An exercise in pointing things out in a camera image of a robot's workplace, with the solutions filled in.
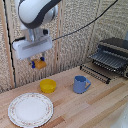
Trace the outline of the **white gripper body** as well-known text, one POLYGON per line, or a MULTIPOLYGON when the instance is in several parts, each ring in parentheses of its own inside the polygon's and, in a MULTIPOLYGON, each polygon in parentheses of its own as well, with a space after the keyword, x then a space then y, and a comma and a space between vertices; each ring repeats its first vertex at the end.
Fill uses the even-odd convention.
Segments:
POLYGON ((29 42, 26 39, 23 39, 13 43, 16 58, 19 60, 23 60, 49 50, 52 46, 53 43, 50 36, 41 37, 40 40, 36 42, 29 42))

